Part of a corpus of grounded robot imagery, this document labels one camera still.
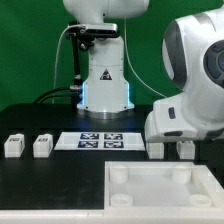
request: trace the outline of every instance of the green wall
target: green wall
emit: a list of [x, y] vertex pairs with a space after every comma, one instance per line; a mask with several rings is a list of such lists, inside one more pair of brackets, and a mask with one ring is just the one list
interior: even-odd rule
[[[221, 5], [221, 0], [151, 0], [144, 16], [128, 20], [130, 58], [144, 82], [167, 96], [178, 93], [163, 68], [163, 33], [175, 18]], [[0, 110], [15, 103], [33, 102], [53, 88], [58, 38], [71, 20], [62, 0], [0, 0]], [[123, 35], [123, 21], [115, 22]], [[81, 66], [86, 77], [87, 53], [81, 55]], [[125, 68], [132, 102], [150, 104], [159, 99], [136, 80], [127, 61]], [[72, 75], [71, 43], [64, 40], [57, 86], [72, 84]]]

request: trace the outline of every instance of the small white block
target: small white block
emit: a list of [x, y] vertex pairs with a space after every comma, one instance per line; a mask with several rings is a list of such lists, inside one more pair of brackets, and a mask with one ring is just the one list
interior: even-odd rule
[[53, 137], [50, 134], [39, 135], [33, 144], [34, 158], [48, 158], [53, 148]]
[[192, 141], [177, 142], [177, 152], [180, 159], [190, 159], [195, 158], [195, 144]]
[[189, 184], [191, 182], [191, 167], [188, 165], [177, 165], [173, 169], [172, 179], [178, 184]]
[[133, 198], [127, 194], [116, 194], [110, 198], [110, 205], [114, 207], [132, 206]]
[[10, 135], [4, 144], [6, 158], [19, 158], [25, 148], [24, 135]]
[[201, 195], [201, 194], [193, 194], [189, 197], [189, 205], [192, 207], [211, 207], [212, 200], [211, 198]]
[[150, 159], [164, 159], [163, 143], [147, 143], [146, 149]]
[[124, 184], [128, 181], [128, 167], [122, 164], [110, 167], [110, 181], [115, 184]]

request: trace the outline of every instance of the black table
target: black table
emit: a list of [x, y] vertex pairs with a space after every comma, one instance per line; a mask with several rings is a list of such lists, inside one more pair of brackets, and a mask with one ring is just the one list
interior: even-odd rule
[[[47, 159], [33, 158], [38, 135], [52, 134], [54, 144], [62, 132], [140, 132], [151, 106], [116, 120], [78, 115], [70, 105], [18, 104], [0, 113], [0, 209], [103, 209], [105, 161], [148, 161], [139, 151], [52, 151]], [[9, 135], [25, 135], [20, 159], [4, 158]], [[222, 141], [196, 142], [195, 163], [206, 164], [224, 184]], [[165, 159], [179, 160], [175, 144], [165, 145]]]

